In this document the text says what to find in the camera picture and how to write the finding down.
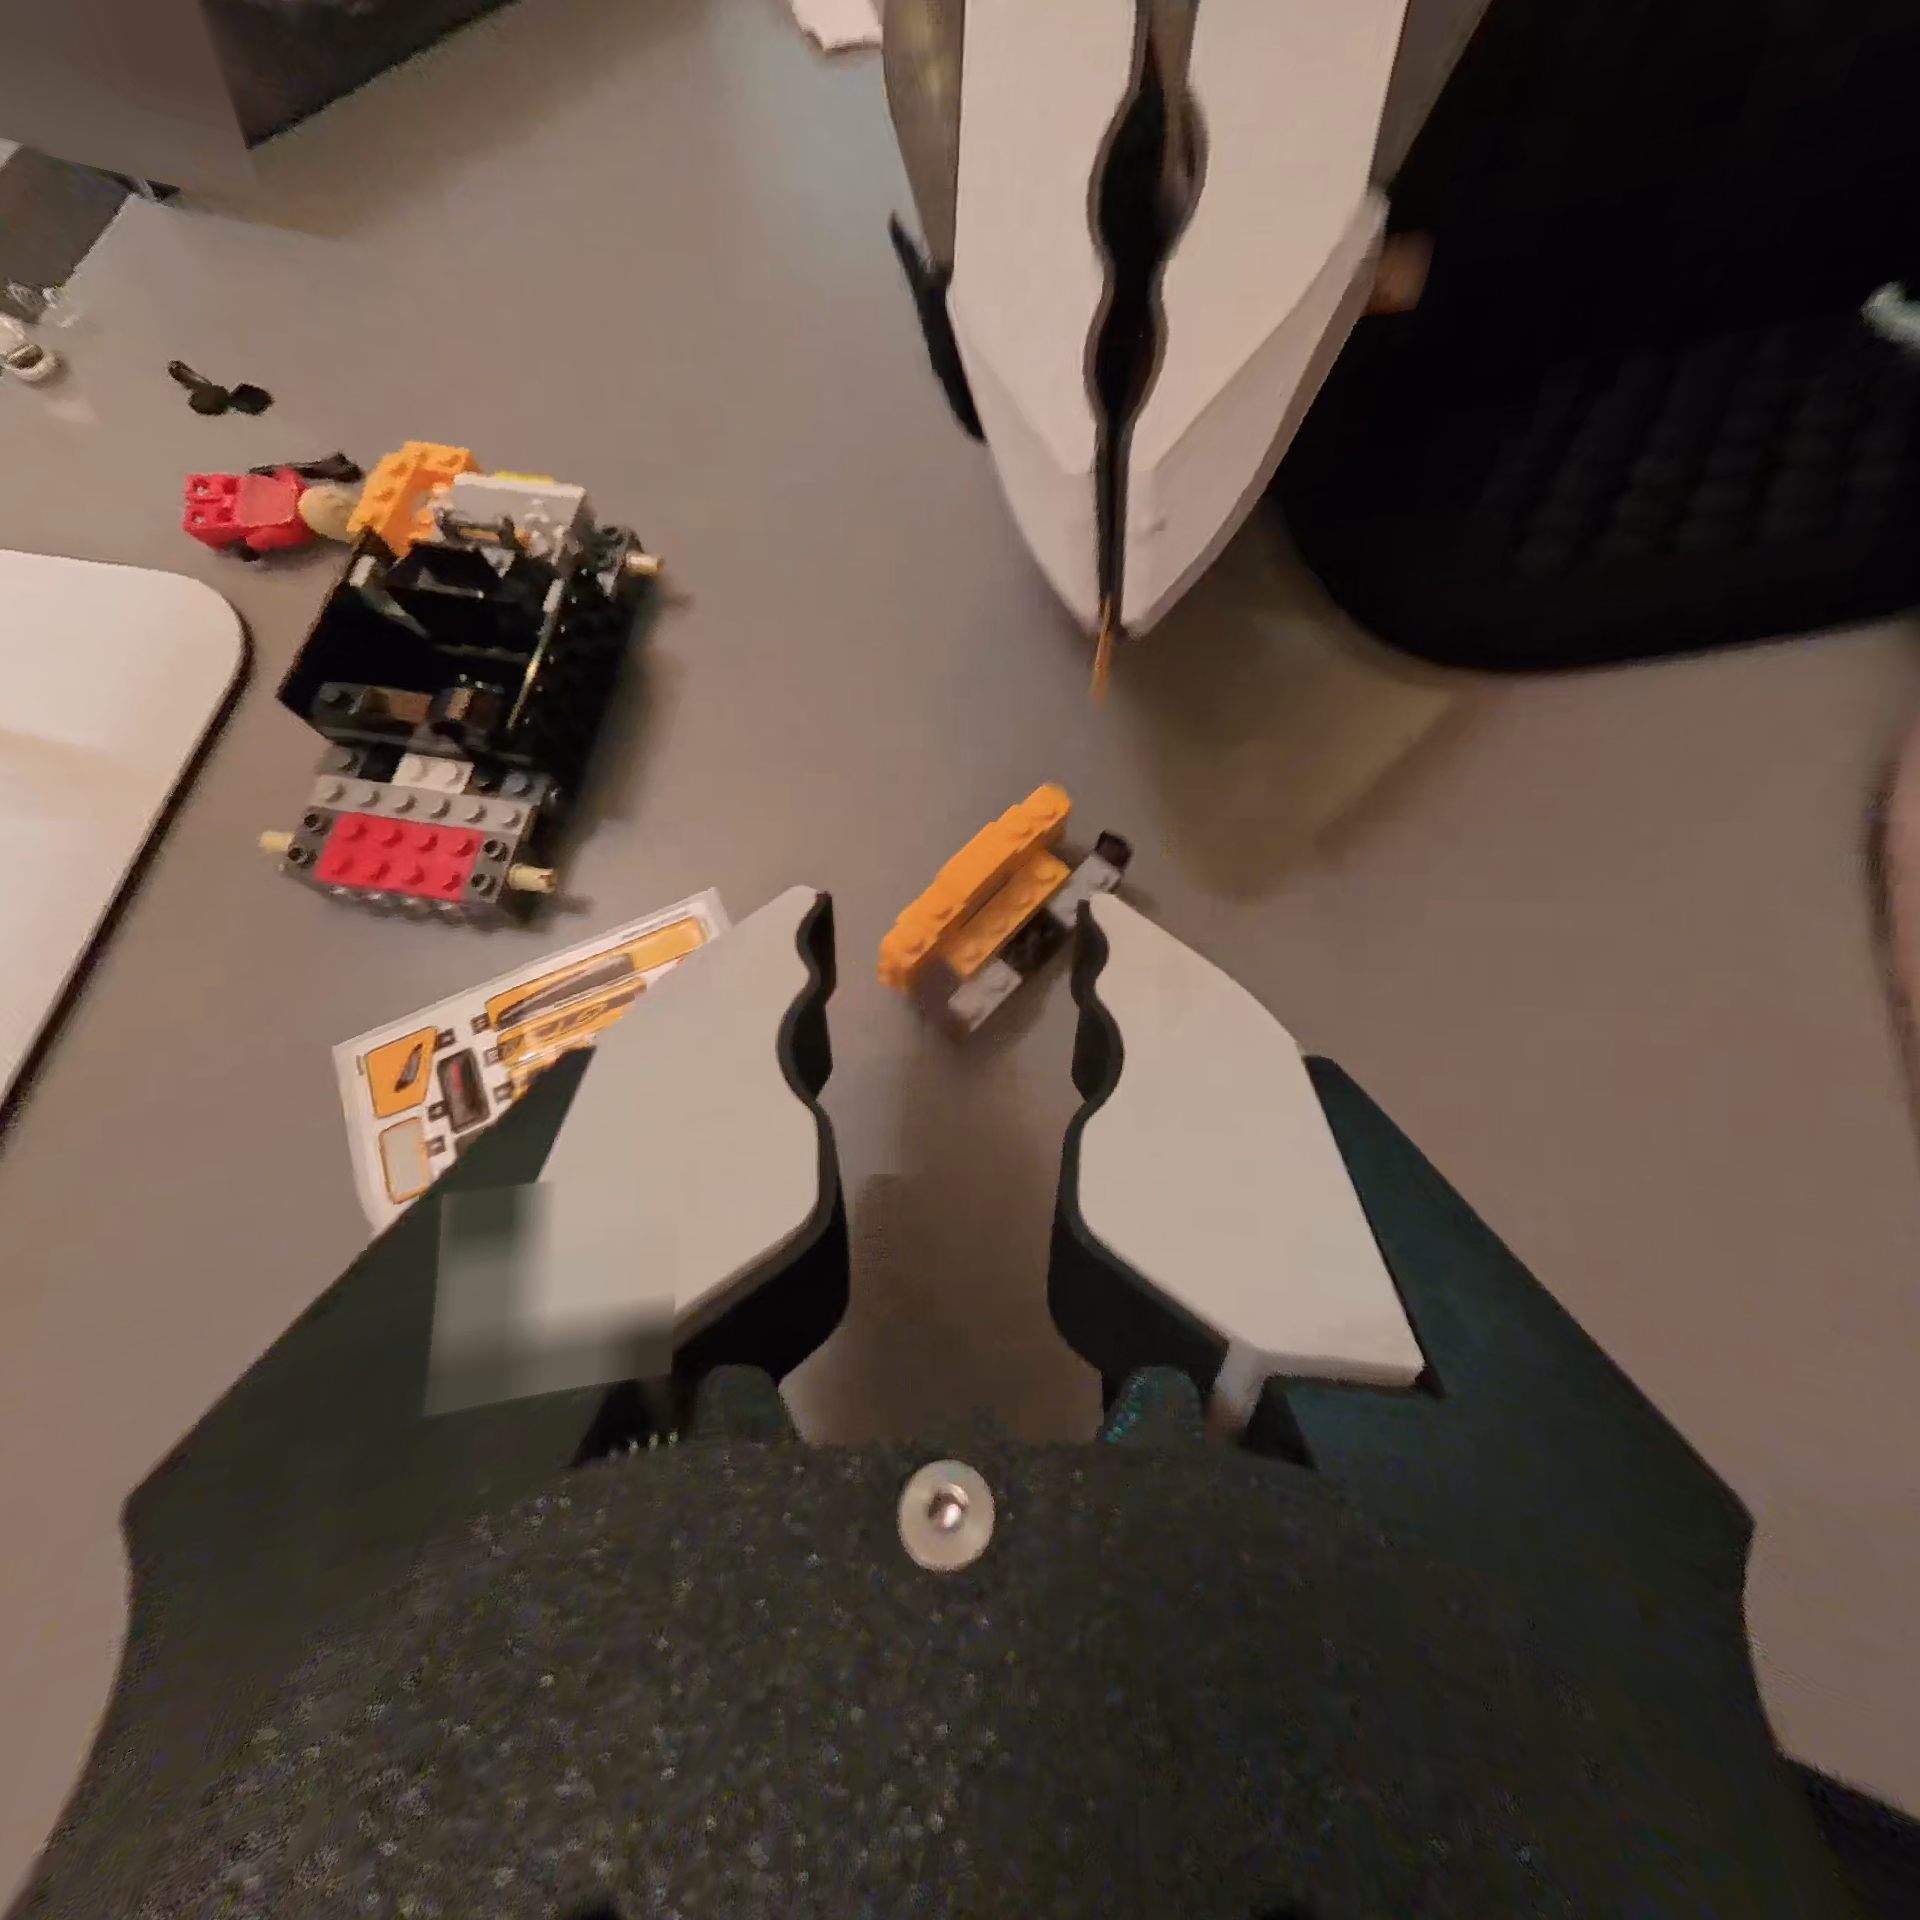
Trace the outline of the black quilted cloth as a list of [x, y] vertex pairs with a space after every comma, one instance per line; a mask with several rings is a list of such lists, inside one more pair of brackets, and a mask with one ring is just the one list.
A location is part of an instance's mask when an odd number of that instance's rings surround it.
[[1505, 674], [1913, 613], [1917, 82], [1917, 2], [1488, 5], [1266, 494], [1331, 600]]

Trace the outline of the orange toy brick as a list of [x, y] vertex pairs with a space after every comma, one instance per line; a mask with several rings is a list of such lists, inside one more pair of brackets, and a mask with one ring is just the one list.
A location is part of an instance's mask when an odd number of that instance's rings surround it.
[[347, 519], [347, 539], [375, 538], [402, 558], [437, 538], [435, 502], [467, 472], [480, 472], [470, 448], [405, 442], [370, 471]]

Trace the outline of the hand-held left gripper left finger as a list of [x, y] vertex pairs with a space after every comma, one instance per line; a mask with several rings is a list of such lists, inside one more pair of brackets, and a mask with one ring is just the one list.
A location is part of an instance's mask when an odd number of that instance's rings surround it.
[[832, 976], [795, 885], [597, 1043], [537, 1176], [541, 1328], [706, 1328], [827, 1223]]

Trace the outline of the black toy car chassis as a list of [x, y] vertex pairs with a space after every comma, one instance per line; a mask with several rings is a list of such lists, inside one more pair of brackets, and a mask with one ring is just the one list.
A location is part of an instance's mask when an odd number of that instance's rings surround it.
[[661, 558], [582, 484], [473, 471], [402, 558], [350, 542], [282, 685], [323, 755], [259, 837], [336, 903], [461, 928], [537, 922]]

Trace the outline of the grey desk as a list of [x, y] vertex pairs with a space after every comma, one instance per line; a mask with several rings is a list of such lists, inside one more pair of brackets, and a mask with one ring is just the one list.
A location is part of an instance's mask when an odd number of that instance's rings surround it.
[[[7, 1882], [113, 1686], [128, 1487], [367, 1243], [333, 1044], [583, 930], [831, 891], [856, 1295], [799, 1418], [1090, 1432], [1046, 1307], [1065, 982], [959, 1047], [873, 976], [898, 906], [1041, 781], [1738, 1487], [1781, 1739], [1917, 1807], [1917, 1138], [1864, 875], [1917, 628], [1440, 676], [1249, 526], [1093, 701], [929, 375], [902, 194], [877, 63], [779, 5], [531, 5], [243, 192], [127, 207], [77, 388], [6, 392], [6, 543], [191, 572], [256, 655], [7, 1131]], [[198, 416], [174, 358], [277, 402]], [[567, 925], [367, 916], [256, 850], [314, 760], [273, 692], [326, 581], [181, 539], [181, 476], [407, 439], [571, 476], [666, 559]]]

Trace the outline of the red toy minifigure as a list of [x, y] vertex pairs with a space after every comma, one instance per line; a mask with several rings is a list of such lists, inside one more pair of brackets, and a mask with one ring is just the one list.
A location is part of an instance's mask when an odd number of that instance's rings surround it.
[[184, 480], [181, 527], [240, 559], [319, 542], [345, 543], [367, 480], [367, 471], [344, 452], [307, 464], [192, 471]]

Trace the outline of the black toy car box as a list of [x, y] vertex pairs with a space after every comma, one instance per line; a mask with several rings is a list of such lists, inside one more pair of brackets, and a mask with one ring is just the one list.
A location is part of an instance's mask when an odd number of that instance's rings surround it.
[[249, 149], [301, 126], [506, 2], [205, 2]]

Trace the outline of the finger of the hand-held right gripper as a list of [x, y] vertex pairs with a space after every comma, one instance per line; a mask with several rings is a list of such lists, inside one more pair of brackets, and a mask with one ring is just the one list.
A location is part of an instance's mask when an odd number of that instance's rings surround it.
[[1098, 189], [1145, 82], [1184, 69], [1184, 5], [966, 5], [951, 332], [1008, 514], [1086, 634], [1105, 597], [1096, 342], [1113, 303]]
[[1151, 634], [1237, 534], [1360, 309], [1405, 2], [1205, 2], [1184, 101], [1198, 188], [1159, 277], [1125, 464], [1120, 623]]

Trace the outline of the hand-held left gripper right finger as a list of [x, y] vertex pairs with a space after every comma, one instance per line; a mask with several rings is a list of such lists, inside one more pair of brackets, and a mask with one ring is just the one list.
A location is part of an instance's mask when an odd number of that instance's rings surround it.
[[1293, 1380], [1405, 1394], [1426, 1356], [1303, 1047], [1115, 895], [1072, 946], [1049, 1318], [1113, 1414], [1141, 1373], [1256, 1420]]

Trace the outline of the orange sticker sheet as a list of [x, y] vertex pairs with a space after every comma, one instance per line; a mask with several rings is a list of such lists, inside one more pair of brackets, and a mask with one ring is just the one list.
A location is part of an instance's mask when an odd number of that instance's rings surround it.
[[545, 1069], [592, 1048], [730, 925], [721, 891], [705, 890], [336, 1044], [369, 1231], [389, 1230]]

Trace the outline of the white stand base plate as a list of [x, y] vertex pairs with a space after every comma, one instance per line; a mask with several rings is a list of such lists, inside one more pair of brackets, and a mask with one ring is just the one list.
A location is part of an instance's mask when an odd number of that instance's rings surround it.
[[240, 615], [184, 573], [3, 552], [3, 1093], [249, 672]]

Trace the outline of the orange and grey brick assembly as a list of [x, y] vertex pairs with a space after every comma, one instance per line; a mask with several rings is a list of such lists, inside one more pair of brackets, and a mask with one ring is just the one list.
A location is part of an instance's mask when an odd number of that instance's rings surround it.
[[1112, 895], [1134, 844], [1071, 839], [1072, 800], [1041, 783], [975, 832], [881, 938], [879, 980], [969, 1038], [1039, 979], [1075, 935], [1081, 906]]

